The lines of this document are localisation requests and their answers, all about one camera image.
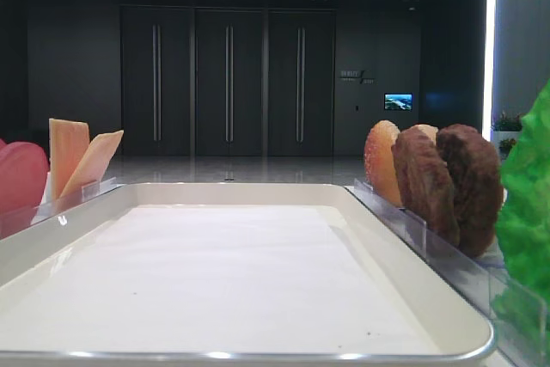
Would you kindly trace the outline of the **dark triple door cabinet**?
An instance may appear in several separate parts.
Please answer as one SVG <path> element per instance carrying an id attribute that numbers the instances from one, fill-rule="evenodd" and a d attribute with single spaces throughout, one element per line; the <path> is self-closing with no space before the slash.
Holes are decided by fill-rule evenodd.
<path id="1" fill-rule="evenodd" d="M 121 10 L 128 156 L 329 156 L 334 16 Z"/>

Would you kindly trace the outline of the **potted plants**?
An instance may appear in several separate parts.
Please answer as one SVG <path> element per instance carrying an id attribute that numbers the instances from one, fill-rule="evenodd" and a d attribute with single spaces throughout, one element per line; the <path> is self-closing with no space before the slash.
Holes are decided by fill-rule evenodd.
<path id="1" fill-rule="evenodd" d="M 522 115 L 502 112 L 492 122 L 491 142 L 501 156 L 508 156 L 523 128 Z"/>

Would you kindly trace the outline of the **green lettuce leaf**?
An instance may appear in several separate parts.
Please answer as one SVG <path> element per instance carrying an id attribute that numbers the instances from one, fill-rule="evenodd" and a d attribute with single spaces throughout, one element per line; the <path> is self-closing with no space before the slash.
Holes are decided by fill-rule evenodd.
<path id="1" fill-rule="evenodd" d="M 549 86 L 522 117 L 501 168 L 507 192 L 496 224 L 510 276 L 492 309 L 549 365 Z"/>

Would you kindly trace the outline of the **clear acrylic rack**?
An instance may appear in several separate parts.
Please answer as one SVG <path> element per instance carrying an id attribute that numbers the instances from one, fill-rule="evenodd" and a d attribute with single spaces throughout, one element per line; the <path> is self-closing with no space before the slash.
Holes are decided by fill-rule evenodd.
<path id="1" fill-rule="evenodd" d="M 50 217 L 61 215 L 69 209 L 82 205 L 103 193 L 120 187 L 116 177 L 104 181 L 90 183 L 80 190 L 60 199 L 49 201 L 37 206 L 26 206 L 19 210 L 5 213 L 1 216 L 1 239 L 17 234 L 34 224 Z"/>
<path id="2" fill-rule="evenodd" d="M 351 193 L 450 287 L 493 322 L 498 354 L 508 366 L 549 365 L 549 305 L 508 274 L 494 242 L 478 259 L 468 258 L 407 209 L 380 197 L 356 179 Z"/>

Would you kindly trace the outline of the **brown meat patty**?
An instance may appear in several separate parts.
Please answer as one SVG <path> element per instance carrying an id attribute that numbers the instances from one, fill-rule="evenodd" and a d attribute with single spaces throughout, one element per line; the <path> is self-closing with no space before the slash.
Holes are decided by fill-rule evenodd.
<path id="1" fill-rule="evenodd" d="M 391 151 L 403 206 L 456 247 L 460 229 L 454 214 L 454 184 L 433 139 L 415 125 L 399 133 Z"/>
<path id="2" fill-rule="evenodd" d="M 455 188 L 459 249 L 471 258 L 479 257 L 493 242 L 504 200 L 498 152 L 475 128 L 462 124 L 441 129 L 436 147 Z"/>

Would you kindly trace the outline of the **clear acrylic rack left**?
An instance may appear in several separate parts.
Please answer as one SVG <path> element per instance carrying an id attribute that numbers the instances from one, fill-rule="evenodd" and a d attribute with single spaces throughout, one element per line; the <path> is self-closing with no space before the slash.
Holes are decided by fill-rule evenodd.
<path id="1" fill-rule="evenodd" d="M 34 224 L 50 217 L 61 215 L 69 209 L 82 205 L 103 193 L 120 187 L 116 177 L 104 181 L 90 183 L 80 190 L 60 199 L 49 201 L 37 206 L 26 206 L 19 210 L 5 213 L 1 216 L 1 239 L 17 234 Z"/>

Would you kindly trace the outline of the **brown meat patty right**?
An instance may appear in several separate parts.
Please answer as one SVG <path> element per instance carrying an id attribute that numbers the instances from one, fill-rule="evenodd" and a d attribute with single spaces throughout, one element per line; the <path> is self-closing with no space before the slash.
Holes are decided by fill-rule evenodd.
<path id="1" fill-rule="evenodd" d="M 441 129 L 436 147 L 455 188 L 459 249 L 471 258 L 479 257 L 493 242 L 504 200 L 498 152 L 475 128 L 462 124 Z"/>

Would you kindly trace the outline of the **sesame bun top left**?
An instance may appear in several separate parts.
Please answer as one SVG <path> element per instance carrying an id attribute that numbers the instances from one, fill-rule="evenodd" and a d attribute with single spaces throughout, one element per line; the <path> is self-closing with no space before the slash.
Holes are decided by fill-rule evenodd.
<path id="1" fill-rule="evenodd" d="M 377 122 L 366 138 L 364 146 L 364 169 L 367 181 L 375 192 L 396 207 L 402 207 L 392 146 L 400 133 L 389 120 Z"/>

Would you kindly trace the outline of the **white rectangular metal tray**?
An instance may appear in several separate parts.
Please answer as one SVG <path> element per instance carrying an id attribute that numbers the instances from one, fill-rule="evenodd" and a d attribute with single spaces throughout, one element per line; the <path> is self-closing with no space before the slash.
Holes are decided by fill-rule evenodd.
<path id="1" fill-rule="evenodd" d="M 478 366 L 494 346 L 344 187 L 132 184 L 1 242 L 4 366 Z"/>

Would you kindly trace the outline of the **orange cheese slice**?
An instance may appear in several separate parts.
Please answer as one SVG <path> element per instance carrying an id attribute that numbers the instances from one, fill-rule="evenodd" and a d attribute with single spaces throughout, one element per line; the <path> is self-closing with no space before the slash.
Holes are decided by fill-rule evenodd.
<path id="1" fill-rule="evenodd" d="M 77 192 L 94 182 L 100 182 L 107 167 L 119 147 L 124 135 L 123 130 L 102 133 L 95 136 L 77 164 L 60 197 Z"/>
<path id="2" fill-rule="evenodd" d="M 49 119 L 51 199 L 59 199 L 89 147 L 89 125 Z"/>

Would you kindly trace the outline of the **clear acrylic rack right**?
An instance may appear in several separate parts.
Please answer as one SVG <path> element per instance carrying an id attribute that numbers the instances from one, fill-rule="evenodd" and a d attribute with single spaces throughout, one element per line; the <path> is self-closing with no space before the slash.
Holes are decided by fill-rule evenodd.
<path id="1" fill-rule="evenodd" d="M 407 209 L 380 197 L 356 179 L 351 193 L 450 287 L 493 322 L 498 354 L 508 366 L 549 365 L 549 305 L 508 274 L 494 242 L 478 259 L 468 258 Z"/>

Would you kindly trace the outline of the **red tomato slice left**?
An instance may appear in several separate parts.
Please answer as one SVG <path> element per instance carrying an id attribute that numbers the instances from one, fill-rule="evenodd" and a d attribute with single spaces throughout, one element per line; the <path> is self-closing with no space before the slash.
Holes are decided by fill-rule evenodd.
<path id="1" fill-rule="evenodd" d="M 49 163 L 37 144 L 13 142 L 1 148 L 1 214 L 37 206 L 46 187 Z"/>

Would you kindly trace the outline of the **wall mounted small screen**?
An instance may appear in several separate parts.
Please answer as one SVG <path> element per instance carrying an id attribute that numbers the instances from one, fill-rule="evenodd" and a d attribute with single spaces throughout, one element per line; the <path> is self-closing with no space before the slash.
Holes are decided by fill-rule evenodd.
<path id="1" fill-rule="evenodd" d="M 385 94 L 384 109 L 387 111 L 411 111 L 413 96 L 411 94 Z"/>

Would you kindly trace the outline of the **sesame bun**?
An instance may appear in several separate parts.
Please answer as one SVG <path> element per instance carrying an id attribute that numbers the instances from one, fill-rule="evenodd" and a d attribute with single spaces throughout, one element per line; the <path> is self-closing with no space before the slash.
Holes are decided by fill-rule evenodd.
<path id="1" fill-rule="evenodd" d="M 417 124 L 415 127 L 421 130 L 434 144 L 437 142 L 437 127 L 427 124 Z"/>
<path id="2" fill-rule="evenodd" d="M 402 207 L 392 146 L 400 133 L 389 120 L 377 122 L 366 138 L 364 146 L 364 169 L 367 181 L 375 192 L 396 207 Z"/>

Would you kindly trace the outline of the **brown meat patty left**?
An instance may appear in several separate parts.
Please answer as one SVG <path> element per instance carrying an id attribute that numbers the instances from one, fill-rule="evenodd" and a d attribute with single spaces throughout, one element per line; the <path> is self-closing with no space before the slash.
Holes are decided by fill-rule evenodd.
<path id="1" fill-rule="evenodd" d="M 433 139 L 415 125 L 399 133 L 391 151 L 403 206 L 456 247 L 460 229 L 454 214 L 454 184 Z"/>

